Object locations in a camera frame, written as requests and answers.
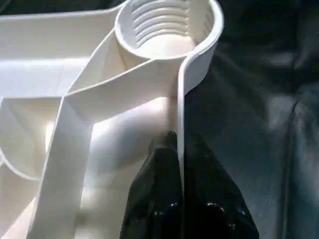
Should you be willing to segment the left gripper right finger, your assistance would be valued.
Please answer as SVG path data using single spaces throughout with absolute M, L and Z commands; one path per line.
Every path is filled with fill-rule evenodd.
M 198 134 L 185 136 L 184 237 L 257 239 L 240 189 Z

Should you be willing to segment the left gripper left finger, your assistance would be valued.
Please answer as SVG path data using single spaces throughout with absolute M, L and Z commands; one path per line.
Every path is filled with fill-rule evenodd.
M 120 238 L 179 239 L 182 207 L 177 135 L 166 131 L 152 139 L 130 186 Z

